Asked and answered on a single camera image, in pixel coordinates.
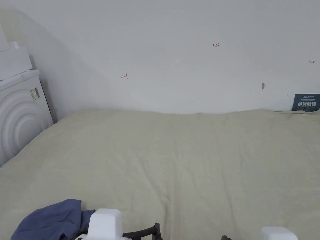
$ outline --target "dark blue sign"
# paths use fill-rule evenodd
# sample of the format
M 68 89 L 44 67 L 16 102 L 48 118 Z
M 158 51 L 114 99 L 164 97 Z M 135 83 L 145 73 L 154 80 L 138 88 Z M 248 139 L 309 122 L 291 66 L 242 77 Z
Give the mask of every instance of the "dark blue sign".
M 296 94 L 294 96 L 292 111 L 314 112 L 319 110 L 319 107 L 320 94 Z

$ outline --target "white washing machine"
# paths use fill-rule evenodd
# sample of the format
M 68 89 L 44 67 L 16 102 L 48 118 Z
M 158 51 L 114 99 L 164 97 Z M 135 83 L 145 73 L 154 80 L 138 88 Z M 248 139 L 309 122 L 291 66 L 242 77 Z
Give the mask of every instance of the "white washing machine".
M 38 70 L 0 81 L 0 166 L 52 124 Z

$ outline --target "barcode sticker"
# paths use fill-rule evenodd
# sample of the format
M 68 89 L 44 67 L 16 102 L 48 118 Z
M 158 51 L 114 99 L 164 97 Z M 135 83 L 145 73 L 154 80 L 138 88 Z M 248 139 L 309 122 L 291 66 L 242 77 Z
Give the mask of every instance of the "barcode sticker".
M 35 88 L 35 91 L 36 91 L 37 97 L 40 98 L 40 95 L 39 95 L 39 92 L 38 92 L 37 88 Z
M 37 88 L 31 89 L 30 94 L 34 101 L 37 100 L 37 97 L 40 98 L 40 94 Z

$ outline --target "blue cloth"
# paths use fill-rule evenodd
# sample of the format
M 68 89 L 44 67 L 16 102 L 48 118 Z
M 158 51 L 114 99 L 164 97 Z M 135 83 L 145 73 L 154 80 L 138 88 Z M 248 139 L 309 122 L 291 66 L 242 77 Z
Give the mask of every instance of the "blue cloth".
M 11 240 L 70 240 L 88 230 L 94 211 L 81 211 L 75 199 L 38 209 L 22 220 Z

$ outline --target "beige bed sheet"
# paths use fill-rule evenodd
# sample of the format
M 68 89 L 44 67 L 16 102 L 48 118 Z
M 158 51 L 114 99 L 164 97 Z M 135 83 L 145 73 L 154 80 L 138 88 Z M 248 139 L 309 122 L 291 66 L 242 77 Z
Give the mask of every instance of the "beige bed sheet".
M 76 112 L 0 168 L 0 239 L 67 198 L 119 209 L 126 232 L 159 222 L 164 240 L 317 239 L 319 147 L 318 112 Z

